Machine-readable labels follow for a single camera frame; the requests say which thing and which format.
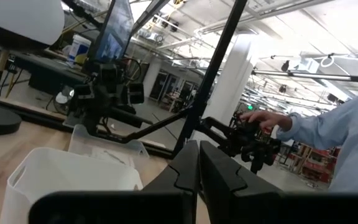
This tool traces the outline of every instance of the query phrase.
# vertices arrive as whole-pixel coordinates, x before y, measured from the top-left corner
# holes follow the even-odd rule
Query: monitor
[[[102,63],[122,58],[131,39],[133,26],[129,0],[112,0],[89,58]]]

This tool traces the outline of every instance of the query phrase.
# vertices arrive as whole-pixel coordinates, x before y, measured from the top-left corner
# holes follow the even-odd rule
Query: person
[[[260,121],[262,129],[279,125],[277,138],[282,141],[293,139],[320,150],[342,146],[329,191],[358,192],[358,97],[319,116],[256,111],[240,119]]]

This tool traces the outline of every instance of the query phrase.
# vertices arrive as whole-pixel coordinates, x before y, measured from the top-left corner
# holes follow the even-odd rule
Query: cable
[[[28,81],[30,81],[30,79],[18,81],[17,84],[24,83],[24,82],[28,82]]]
[[[83,33],[85,33],[85,32],[94,31],[94,30],[99,30],[99,29],[97,29],[97,28],[95,28],[95,29],[88,29],[88,30],[85,30],[85,31],[83,31],[83,32],[79,32],[78,34],[83,34]]]
[[[334,59],[334,58],[335,58],[335,57],[330,57],[330,56],[328,56],[328,57],[322,59],[321,62],[320,62],[320,66],[322,66],[323,68],[327,68],[327,67],[332,66],[333,63],[335,62],[335,59]],[[324,64],[324,62],[325,62],[326,60],[328,60],[328,59],[330,59],[331,61],[329,61],[327,64]]]
[[[5,81],[6,81],[8,76],[9,76],[9,71],[7,71],[6,76],[4,78],[4,81],[2,81],[2,85],[0,87],[0,96],[1,96],[2,88],[4,88],[4,84],[5,84]]]
[[[140,78],[140,76],[142,76],[142,66],[140,65],[140,63],[139,63],[136,59],[133,59],[133,58],[125,58],[125,59],[123,59],[123,60],[131,60],[131,61],[134,61],[134,62],[137,64],[137,66],[138,66],[138,69],[132,74],[131,77],[126,77],[129,81],[135,81],[135,80],[137,80],[138,78]],[[138,75],[136,78],[134,78],[134,76],[135,76],[135,74],[136,74],[137,71],[139,71],[139,75]]]
[[[20,78],[20,75],[22,75],[22,72],[23,72],[23,68],[20,70],[20,72],[19,72],[17,78],[15,79],[15,81],[13,83],[11,82],[11,84],[9,85],[9,88],[7,90],[5,98],[7,98],[9,96],[9,94],[11,94],[11,91],[12,91],[13,87],[16,85],[18,79]]]
[[[105,128],[105,130],[107,131],[108,134],[112,134],[112,132],[109,129],[109,126],[108,126],[108,121],[109,121],[108,117],[102,118],[102,126]]]
[[[97,18],[97,17],[99,17],[99,16],[103,16],[103,15],[106,14],[106,13],[107,13],[107,10],[106,10],[106,11],[103,11],[103,12],[98,12],[98,13],[94,14],[93,17],[94,17],[94,18]],[[72,25],[69,25],[68,27],[66,27],[66,28],[63,29],[62,35],[65,34],[65,33],[67,33],[68,31],[73,30],[73,29],[75,29],[76,27],[82,25],[84,22],[86,22],[86,19],[80,20],[80,23],[76,22],[76,23],[74,23],[74,24],[72,24]]]
[[[52,102],[52,100],[55,98],[55,96],[52,96],[47,104],[47,106],[45,107],[45,110],[48,110],[48,106],[49,104]]]
[[[74,16],[74,14],[73,14],[73,11],[72,10],[68,10],[68,13],[70,13],[70,15],[79,23],[79,24],[81,24],[81,22]],[[84,24],[81,24],[82,25],[82,27],[84,27],[85,29],[88,29],[88,27],[86,26],[86,25],[84,25]]]

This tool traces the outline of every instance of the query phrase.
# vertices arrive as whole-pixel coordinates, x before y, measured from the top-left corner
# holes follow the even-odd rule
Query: white plastic bin
[[[95,159],[118,162],[138,171],[141,171],[149,160],[149,154],[140,141],[132,140],[127,144],[120,144],[96,138],[89,135],[82,124],[74,127],[68,151]]]
[[[7,180],[0,224],[25,224],[39,198],[62,190],[135,190],[132,167],[51,148],[33,149]]]

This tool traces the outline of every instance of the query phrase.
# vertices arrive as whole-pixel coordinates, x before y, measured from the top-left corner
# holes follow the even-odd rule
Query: wooden table
[[[172,110],[175,108],[175,104],[176,104],[177,101],[179,101],[179,102],[182,101],[182,99],[179,98],[179,96],[175,97],[175,96],[166,94],[165,97],[168,98],[169,100],[172,100],[172,102],[170,103],[171,106],[169,107],[169,112],[172,112]]]
[[[70,138],[70,133],[64,133],[27,122],[22,122],[18,132],[0,136],[0,212],[4,200],[7,178],[25,156],[36,147],[52,147],[67,151]],[[147,185],[158,176],[167,166],[167,162],[165,159],[151,156],[145,169],[140,172],[143,184]],[[209,223],[206,205],[200,198],[197,206],[197,223]]]

